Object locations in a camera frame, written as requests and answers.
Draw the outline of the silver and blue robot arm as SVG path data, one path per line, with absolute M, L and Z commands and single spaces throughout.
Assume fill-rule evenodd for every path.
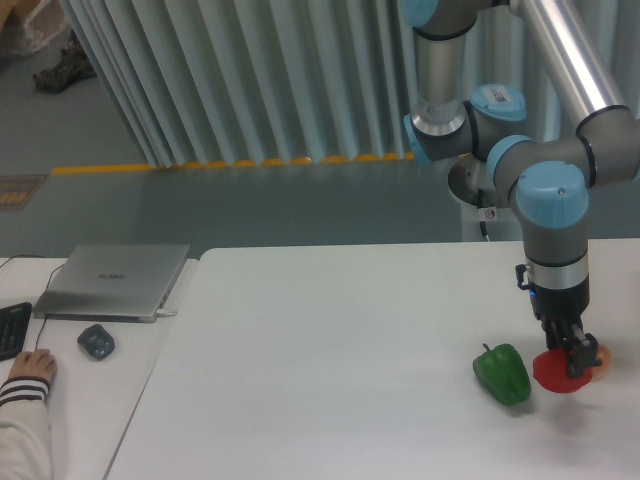
M 547 347 L 568 378 L 599 362 L 584 330 L 589 302 L 587 214 L 594 187 L 637 180 L 639 122 L 570 1 L 512 1 L 532 36 L 574 124 L 565 140 L 538 143 L 517 133 L 523 96 L 504 85 L 460 93 L 464 37 L 489 1 L 405 1 L 401 12 L 416 43 L 418 96 L 404 124 L 415 157 L 470 154 L 521 226 L 525 260 L 516 268 Z

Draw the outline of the white sleeved forearm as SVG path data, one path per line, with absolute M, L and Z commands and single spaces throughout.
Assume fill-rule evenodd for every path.
M 50 383 L 19 376 L 1 386 L 1 478 L 52 479 Z

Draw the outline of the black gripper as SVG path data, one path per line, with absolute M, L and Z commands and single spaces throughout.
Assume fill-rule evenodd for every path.
M 543 320 L 546 348 L 555 350 L 562 347 L 562 336 L 556 321 L 572 325 L 569 335 L 563 341 L 569 377 L 583 377 L 592 367 L 599 366 L 599 343 L 591 333 L 585 333 L 578 325 L 581 315 L 590 301 L 589 275 L 568 288 L 548 288 L 534 281 L 529 265 L 515 267 L 517 286 L 529 292 L 534 316 Z

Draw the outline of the person's hand on mouse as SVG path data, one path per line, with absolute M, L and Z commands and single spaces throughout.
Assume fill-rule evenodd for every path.
M 8 380 L 38 378 L 51 384 L 57 374 L 57 362 L 49 349 L 19 353 L 9 370 Z

